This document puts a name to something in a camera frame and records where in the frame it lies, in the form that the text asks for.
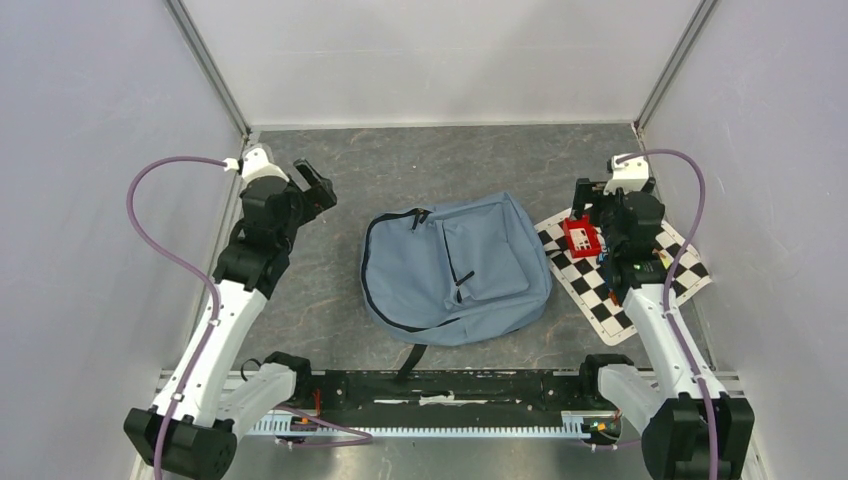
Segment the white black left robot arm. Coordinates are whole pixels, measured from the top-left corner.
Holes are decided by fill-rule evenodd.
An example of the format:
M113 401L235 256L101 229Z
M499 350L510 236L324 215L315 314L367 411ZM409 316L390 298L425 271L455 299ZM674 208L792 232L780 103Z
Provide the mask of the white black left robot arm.
M297 231L334 207L330 179L305 159L294 166L307 181L301 189L262 152L241 159L201 158L233 171L245 185L240 193L242 217L230 233L211 275L158 244L141 226L134 208L141 180L154 169L178 163L157 160L132 180L126 210L139 236L165 258L201 280L208 300L200 322L165 387L145 408L133 408L124 431L141 459L161 479L167 473L189 479L220 479L229 470L239 441L276 405L306 405L314 394L309 363L276 352L262 362L253 378L229 395L224 384L246 334L263 311L290 265Z

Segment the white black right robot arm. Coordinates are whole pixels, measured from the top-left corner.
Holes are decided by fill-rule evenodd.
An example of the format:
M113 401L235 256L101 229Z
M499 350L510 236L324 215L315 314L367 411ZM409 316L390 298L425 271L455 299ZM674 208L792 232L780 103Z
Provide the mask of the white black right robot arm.
M641 452L654 479L739 479L755 415L743 397L731 396L700 354L667 280L657 236L664 205L652 194L580 178L573 218L599 229L605 250L605 287L636 327L657 384L651 386L624 359L587 359L577 382L591 408L614 404L639 433Z

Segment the blue fabric backpack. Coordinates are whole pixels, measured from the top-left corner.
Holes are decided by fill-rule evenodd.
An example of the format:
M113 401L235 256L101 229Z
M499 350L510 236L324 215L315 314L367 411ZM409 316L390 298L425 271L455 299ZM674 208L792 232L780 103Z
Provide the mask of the blue fabric backpack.
M552 291L533 222L509 193L386 212L368 225L359 277L373 321L412 350L507 335L538 320Z

